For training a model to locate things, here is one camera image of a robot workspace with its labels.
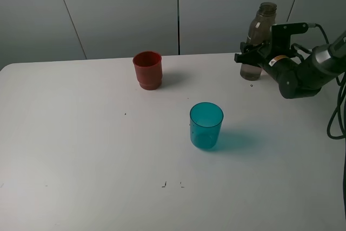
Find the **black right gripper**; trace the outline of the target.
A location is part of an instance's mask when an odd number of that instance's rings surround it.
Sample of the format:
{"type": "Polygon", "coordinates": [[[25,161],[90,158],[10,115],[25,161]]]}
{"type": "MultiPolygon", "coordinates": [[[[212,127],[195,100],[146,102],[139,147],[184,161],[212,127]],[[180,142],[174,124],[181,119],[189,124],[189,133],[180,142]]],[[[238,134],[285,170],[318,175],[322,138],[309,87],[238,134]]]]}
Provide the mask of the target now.
{"type": "Polygon", "coordinates": [[[295,53],[279,40],[264,41],[261,44],[240,43],[241,54],[235,54],[234,61],[247,65],[260,65],[275,80],[296,78],[297,63],[292,60],[295,53]]]}

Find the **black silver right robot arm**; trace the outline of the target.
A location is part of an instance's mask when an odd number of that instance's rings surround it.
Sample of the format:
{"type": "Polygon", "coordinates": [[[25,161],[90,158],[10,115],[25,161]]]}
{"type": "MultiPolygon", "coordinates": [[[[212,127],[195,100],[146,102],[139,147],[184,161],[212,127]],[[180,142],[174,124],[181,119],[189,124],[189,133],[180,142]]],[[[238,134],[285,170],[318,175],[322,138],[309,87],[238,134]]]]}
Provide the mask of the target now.
{"type": "Polygon", "coordinates": [[[321,88],[345,72],[345,33],[331,44],[313,48],[299,64],[290,43],[292,35],[307,32],[306,23],[273,25],[271,38],[252,47],[241,43],[241,54],[235,54],[235,62],[262,68],[277,83],[286,99],[312,97],[321,88]]]}

